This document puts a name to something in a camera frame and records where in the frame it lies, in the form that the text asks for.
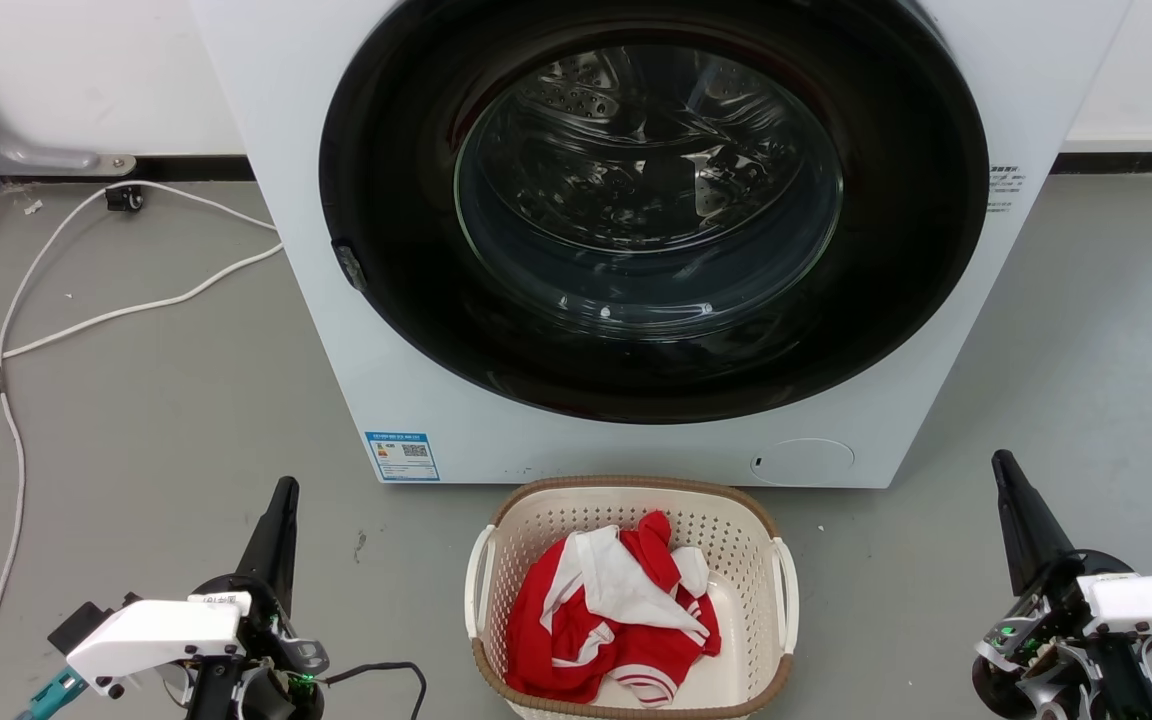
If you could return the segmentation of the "cream perforated laundry basket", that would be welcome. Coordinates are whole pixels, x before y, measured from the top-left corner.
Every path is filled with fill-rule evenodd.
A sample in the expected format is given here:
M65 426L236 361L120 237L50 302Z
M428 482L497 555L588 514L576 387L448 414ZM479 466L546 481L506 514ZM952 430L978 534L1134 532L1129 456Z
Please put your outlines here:
M700 661L679 700L659 710L641 707L613 680L588 705L508 688L506 620L530 566L575 530L628 528L649 511L664 511L675 543L707 558L721 653ZM799 609L794 556L753 497L662 477L562 477L516 488L477 536L463 584L477 670L511 720L750 720L790 679Z

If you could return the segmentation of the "blue energy label sticker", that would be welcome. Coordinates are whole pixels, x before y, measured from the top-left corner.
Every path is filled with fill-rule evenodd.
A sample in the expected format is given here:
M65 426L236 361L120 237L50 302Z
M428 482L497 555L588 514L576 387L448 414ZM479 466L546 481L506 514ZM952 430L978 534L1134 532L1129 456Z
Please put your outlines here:
M435 483L440 479L429 435L365 432L376 475L382 483Z

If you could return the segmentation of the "white front-load washing machine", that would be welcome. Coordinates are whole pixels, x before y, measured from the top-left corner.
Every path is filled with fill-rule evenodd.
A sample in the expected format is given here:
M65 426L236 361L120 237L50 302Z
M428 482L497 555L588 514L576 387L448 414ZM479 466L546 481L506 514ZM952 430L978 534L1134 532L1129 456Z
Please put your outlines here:
M914 445L1064 145L1132 0L914 0L950 41L984 105L986 220L952 295L849 381L767 414L639 425L552 414L467 382L399 336L349 282L320 195L326 111L361 41L402 0L192 0L248 160L326 359L379 480L365 432L429 435L435 483L522 484L646 475L768 486L750 462L786 439L855 452L835 488L884 488Z

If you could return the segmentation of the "black round washer door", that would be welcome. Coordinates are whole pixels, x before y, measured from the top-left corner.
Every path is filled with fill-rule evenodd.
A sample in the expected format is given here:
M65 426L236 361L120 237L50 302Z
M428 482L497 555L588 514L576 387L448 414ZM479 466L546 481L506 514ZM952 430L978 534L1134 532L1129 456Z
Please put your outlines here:
M943 305L983 111L914 0L402 0L326 111L321 205L353 287L467 382L728 420Z

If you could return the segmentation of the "round white filter cover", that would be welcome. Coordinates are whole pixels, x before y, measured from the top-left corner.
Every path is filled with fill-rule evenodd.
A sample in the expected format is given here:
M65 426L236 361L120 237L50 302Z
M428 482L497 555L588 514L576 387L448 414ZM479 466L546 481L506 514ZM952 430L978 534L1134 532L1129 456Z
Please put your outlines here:
M768 486L820 487L849 478L854 462L855 452L844 444L799 438L763 448L751 458L750 470Z

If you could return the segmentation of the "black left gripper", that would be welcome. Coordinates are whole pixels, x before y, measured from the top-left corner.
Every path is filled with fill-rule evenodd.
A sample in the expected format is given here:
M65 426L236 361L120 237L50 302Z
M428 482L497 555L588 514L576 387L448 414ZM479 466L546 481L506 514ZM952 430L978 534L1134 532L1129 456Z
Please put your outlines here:
M323 644L291 629L300 483L279 478L238 568L197 588L206 600L242 600L236 637L220 650L188 652L185 720L321 720L316 675Z

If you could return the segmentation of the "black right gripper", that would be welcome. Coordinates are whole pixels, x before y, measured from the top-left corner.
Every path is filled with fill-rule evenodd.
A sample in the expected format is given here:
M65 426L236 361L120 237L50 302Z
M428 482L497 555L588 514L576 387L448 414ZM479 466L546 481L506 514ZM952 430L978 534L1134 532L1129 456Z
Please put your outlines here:
M1079 584L1129 566L1075 550L1011 450L993 452L991 468L1016 602L975 647L975 694L1005 720L1152 720L1152 634L1089 626Z

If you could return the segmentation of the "red and white garment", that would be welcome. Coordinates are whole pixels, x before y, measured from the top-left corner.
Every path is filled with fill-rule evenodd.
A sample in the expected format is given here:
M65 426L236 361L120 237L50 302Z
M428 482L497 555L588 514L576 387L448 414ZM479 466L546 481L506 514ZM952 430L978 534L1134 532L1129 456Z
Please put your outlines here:
M696 664L722 651L708 564L672 546L664 511L554 543L526 571L506 626L506 683L589 705L605 680L644 708L676 702Z

